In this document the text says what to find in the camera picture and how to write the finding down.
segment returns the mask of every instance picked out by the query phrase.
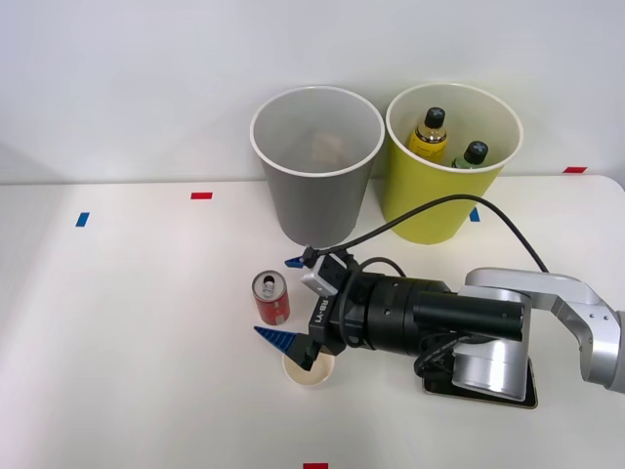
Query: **red tape marker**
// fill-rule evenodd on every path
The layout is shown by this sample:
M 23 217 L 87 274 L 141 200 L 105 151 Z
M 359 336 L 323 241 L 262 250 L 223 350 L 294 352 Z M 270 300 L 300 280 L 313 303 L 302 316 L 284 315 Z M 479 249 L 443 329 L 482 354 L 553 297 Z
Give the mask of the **red tape marker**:
M 191 200 L 210 200 L 213 198 L 212 192 L 192 192 Z
M 582 174 L 588 169 L 588 166 L 569 166 L 564 171 L 564 174 Z

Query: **black cable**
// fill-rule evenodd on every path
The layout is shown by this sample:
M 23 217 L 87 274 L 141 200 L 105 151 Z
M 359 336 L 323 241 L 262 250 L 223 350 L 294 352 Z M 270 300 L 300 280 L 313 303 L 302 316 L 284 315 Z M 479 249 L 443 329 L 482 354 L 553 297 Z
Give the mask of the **black cable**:
M 426 365 L 430 362 L 435 362 L 441 357 L 444 357 L 453 347 L 460 342 L 466 340 L 469 336 L 460 334 L 457 332 L 450 333 L 447 340 L 438 342 L 429 349 L 426 349 L 419 354 L 419 357 L 414 363 L 414 372 L 420 378 L 423 378 L 423 372 Z
M 348 335 L 348 332 L 346 330 L 345 306 L 348 302 L 348 296 L 350 295 L 350 291 L 352 290 L 352 286 L 354 285 L 357 277 L 362 273 L 365 267 L 376 263 L 388 264 L 389 266 L 393 267 L 400 276 L 406 277 L 406 274 L 403 272 L 401 267 L 398 266 L 394 261 L 392 261 L 391 259 L 387 259 L 386 257 L 372 257 L 371 259 L 367 259 L 366 261 L 361 263 L 354 271 L 352 271 L 347 283 L 345 284 L 345 288 L 343 289 L 341 300 L 339 301 L 339 330 L 341 331 L 341 337 L 343 338 L 343 341 L 348 346 L 353 348 L 359 347 L 360 344 L 357 342 L 352 342 L 352 339 L 350 339 L 350 336 Z
M 406 212 L 403 215 L 395 218 L 394 220 L 391 220 L 386 225 L 382 225 L 380 228 L 377 228 L 373 230 L 372 232 L 364 234 L 361 237 L 357 237 L 356 239 L 353 239 L 348 242 L 344 242 L 343 244 L 339 244 L 337 246 L 328 247 L 327 249 L 319 249 L 317 251 L 317 255 L 322 256 L 324 254 L 330 254 L 330 253 L 333 253 L 342 249 L 349 249 L 351 247 L 354 247 L 358 244 L 361 244 L 362 242 L 365 242 L 368 239 L 371 239 L 374 236 L 377 236 L 385 232 L 386 230 L 390 230 L 392 227 L 399 225 L 401 222 L 407 220 L 410 217 L 413 217 L 421 212 L 425 212 L 426 210 L 429 210 L 433 207 L 436 207 L 437 205 L 441 205 L 442 203 L 449 202 L 451 200 L 472 200 L 474 202 L 479 202 L 482 205 L 485 205 L 486 207 L 488 207 L 506 224 L 506 226 L 510 230 L 512 230 L 512 233 L 514 233 L 515 236 L 519 239 L 523 247 L 527 250 L 529 255 L 536 262 L 540 270 L 542 272 L 549 272 L 549 270 L 547 269 L 547 266 L 545 266 L 543 261 L 540 259 L 540 257 L 536 253 L 536 251 L 534 251 L 534 248 L 531 247 L 531 244 L 529 244 L 527 239 L 525 239 L 525 236 L 522 235 L 522 233 L 515 226 L 515 224 L 512 223 L 512 220 L 510 220 L 510 218 L 508 218 L 508 216 L 504 212 L 502 212 L 496 205 L 489 202 L 488 200 L 478 197 L 476 195 L 470 195 L 467 193 L 456 193 L 454 195 L 448 195 L 446 197 L 437 198 L 436 200 L 432 200 L 428 203 L 424 203 L 423 205 L 417 208 L 413 208 L 409 212 Z

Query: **red can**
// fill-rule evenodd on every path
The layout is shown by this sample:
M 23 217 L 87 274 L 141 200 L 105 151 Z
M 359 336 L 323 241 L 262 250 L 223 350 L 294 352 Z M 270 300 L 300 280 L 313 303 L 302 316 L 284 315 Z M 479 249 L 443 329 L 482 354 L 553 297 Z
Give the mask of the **red can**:
M 281 325 L 289 319 L 289 295 L 286 280 L 278 272 L 264 271 L 254 277 L 252 293 L 261 319 L 269 325 Z

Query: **yellow cup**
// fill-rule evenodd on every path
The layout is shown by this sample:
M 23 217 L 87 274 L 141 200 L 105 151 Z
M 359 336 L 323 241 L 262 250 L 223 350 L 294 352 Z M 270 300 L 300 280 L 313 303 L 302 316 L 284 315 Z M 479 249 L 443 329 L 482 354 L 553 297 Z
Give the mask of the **yellow cup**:
M 410 133 L 423 121 L 430 107 L 445 110 L 447 148 L 442 165 L 411 152 Z M 383 203 L 387 221 L 435 198 L 454 193 L 482 196 L 506 163 L 515 157 L 523 140 L 521 121 L 495 96 L 468 85 L 431 83 L 398 95 L 387 110 L 389 167 Z M 480 140 L 488 145 L 484 167 L 451 168 L 467 145 Z M 435 244 L 453 237 L 467 220 L 475 203 L 453 200 L 431 208 L 394 227 L 410 241 Z

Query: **white table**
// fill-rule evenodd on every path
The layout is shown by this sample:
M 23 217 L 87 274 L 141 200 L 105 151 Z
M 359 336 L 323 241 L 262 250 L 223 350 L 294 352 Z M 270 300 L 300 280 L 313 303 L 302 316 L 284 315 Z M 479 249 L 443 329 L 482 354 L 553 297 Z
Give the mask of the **white table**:
M 190 200 L 191 192 L 212 200 Z M 500 178 L 486 195 L 552 272 L 625 308 L 625 192 L 599 176 Z M 90 212 L 76 228 L 80 212 Z M 471 269 L 535 269 L 487 209 L 441 245 L 357 248 L 456 289 Z M 383 223 L 369 188 L 354 235 Z M 306 331 L 316 297 L 265 183 L 0 188 L 0 468 L 555 468 L 622 465 L 625 397 L 584 383 L 577 344 L 536 312 L 539 407 L 423 394 L 413 360 L 348 350 L 322 388 L 288 381 L 250 292 L 284 273 Z

